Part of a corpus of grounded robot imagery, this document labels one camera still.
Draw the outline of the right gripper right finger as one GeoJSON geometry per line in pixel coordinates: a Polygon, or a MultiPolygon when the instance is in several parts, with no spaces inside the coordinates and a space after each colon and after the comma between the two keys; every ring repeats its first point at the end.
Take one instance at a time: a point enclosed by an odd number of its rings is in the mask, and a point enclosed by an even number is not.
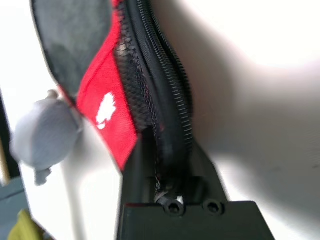
{"type": "Polygon", "coordinates": [[[200,177],[205,182],[206,198],[227,202],[228,197],[215,165],[200,146],[193,146],[189,162],[192,175],[200,177]]]}

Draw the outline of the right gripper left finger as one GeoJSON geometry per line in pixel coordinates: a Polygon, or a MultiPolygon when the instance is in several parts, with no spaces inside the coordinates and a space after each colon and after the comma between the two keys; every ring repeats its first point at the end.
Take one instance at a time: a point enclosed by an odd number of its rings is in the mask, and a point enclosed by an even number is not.
{"type": "Polygon", "coordinates": [[[152,130],[138,134],[138,140],[125,165],[121,205],[151,204],[155,200],[156,142],[152,130]]]}

